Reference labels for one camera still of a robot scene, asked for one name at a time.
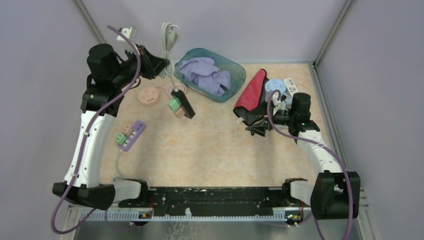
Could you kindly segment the pink round power socket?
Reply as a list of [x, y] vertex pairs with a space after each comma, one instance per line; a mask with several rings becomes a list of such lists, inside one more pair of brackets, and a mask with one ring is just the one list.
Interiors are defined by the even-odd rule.
[[139, 91], [137, 99], [143, 106], [152, 107], [160, 101], [160, 93], [155, 87], [145, 87]]

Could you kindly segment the green plug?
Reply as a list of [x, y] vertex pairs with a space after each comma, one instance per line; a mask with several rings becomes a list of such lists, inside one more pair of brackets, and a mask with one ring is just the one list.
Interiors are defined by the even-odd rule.
[[178, 109], [181, 107], [181, 102], [178, 98], [171, 98], [169, 102], [167, 103], [170, 110], [172, 110], [174, 113], [178, 111]]
[[115, 141], [118, 145], [123, 146], [127, 141], [127, 136], [121, 132], [116, 136]]

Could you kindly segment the blue round power socket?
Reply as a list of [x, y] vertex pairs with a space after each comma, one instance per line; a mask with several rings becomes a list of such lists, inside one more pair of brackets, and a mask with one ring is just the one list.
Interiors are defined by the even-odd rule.
[[268, 80], [265, 83], [264, 89], [266, 91], [265, 96], [268, 99], [270, 97], [271, 93], [275, 90], [279, 90], [280, 95], [282, 96], [287, 89], [287, 85], [282, 79], [274, 78], [274, 79]]

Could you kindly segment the white power strip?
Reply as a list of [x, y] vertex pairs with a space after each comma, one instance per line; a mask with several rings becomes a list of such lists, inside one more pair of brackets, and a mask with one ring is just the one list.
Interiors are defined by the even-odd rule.
[[297, 88], [292, 78], [285, 78], [283, 79], [283, 81], [286, 85], [286, 92], [291, 98], [293, 97], [294, 94], [299, 92], [299, 89]]

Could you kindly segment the pink plug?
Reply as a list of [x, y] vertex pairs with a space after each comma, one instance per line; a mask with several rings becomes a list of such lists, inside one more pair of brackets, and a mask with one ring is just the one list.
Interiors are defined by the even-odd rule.
[[125, 126], [122, 132], [128, 137], [133, 133], [133, 128], [131, 126]]
[[185, 111], [183, 107], [179, 107], [176, 111], [173, 112], [173, 114], [178, 118], [181, 119], [185, 116]]

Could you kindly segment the purple power strip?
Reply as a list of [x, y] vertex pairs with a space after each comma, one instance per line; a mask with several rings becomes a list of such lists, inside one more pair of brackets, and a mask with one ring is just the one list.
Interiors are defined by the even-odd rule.
[[146, 130], [147, 125], [145, 122], [141, 121], [141, 120], [136, 120], [133, 124], [132, 124], [132, 129], [133, 132], [130, 136], [127, 136], [127, 140], [123, 145], [118, 145], [118, 147], [124, 151], [124, 152], [128, 152], [132, 146], [135, 144], [135, 142], [138, 140], [138, 138], [142, 135], [142, 133]]

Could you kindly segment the black power strip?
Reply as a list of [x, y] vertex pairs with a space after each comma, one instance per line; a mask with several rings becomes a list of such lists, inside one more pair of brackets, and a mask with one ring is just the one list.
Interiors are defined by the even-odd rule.
[[184, 116], [188, 119], [192, 119], [195, 116], [195, 111], [186, 97], [186, 94], [182, 90], [172, 91], [171, 95], [173, 98], [178, 99], [183, 107]]

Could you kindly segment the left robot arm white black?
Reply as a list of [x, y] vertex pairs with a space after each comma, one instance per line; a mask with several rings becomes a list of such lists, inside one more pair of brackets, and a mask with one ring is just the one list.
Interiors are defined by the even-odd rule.
[[143, 45], [126, 51], [122, 59], [107, 43], [93, 46], [86, 59], [90, 74], [81, 102], [81, 124], [71, 165], [63, 181], [52, 187], [61, 202], [107, 210], [112, 204], [131, 200], [138, 207], [149, 203], [146, 181], [124, 179], [100, 182], [100, 166], [110, 129], [126, 91], [140, 77], [152, 80], [170, 61], [152, 55]]

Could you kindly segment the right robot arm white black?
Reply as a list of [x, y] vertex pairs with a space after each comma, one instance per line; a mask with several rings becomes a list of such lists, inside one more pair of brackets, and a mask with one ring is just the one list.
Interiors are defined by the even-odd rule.
[[282, 103], [279, 90], [261, 94], [251, 114], [261, 117], [262, 122], [250, 122], [247, 130], [254, 134], [261, 127], [281, 134], [277, 126], [286, 126], [288, 132], [283, 136], [303, 150], [316, 173], [314, 184], [303, 178], [287, 179], [281, 193], [283, 203], [295, 206], [301, 201], [310, 206], [317, 220], [356, 219], [361, 178], [357, 172], [348, 171], [341, 158], [324, 143], [320, 128], [311, 119], [311, 96], [295, 93], [287, 110], [281, 108]]

